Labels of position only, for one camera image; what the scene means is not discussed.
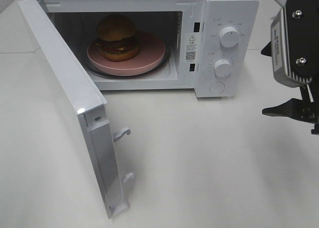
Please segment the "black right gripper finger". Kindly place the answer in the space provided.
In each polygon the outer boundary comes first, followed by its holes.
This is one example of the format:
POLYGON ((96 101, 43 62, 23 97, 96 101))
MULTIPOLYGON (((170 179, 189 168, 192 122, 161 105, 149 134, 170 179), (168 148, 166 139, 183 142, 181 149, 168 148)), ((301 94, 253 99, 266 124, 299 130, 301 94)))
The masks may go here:
POLYGON ((294 120, 302 121, 302 111, 303 101, 296 98, 292 98, 281 105, 264 108, 262 110, 262 114, 271 117, 288 117, 294 120))
POLYGON ((271 47, 271 41, 261 50, 260 52, 264 56, 272 56, 272 47, 271 47))

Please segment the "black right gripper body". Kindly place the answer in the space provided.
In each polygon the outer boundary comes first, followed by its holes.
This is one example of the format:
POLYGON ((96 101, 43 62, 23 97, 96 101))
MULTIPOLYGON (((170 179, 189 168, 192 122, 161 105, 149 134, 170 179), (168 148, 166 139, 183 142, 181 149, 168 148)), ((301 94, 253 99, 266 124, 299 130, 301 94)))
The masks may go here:
POLYGON ((299 120, 306 123, 313 123, 312 135, 319 134, 319 85, 309 84, 300 87, 302 96, 302 107, 299 120))

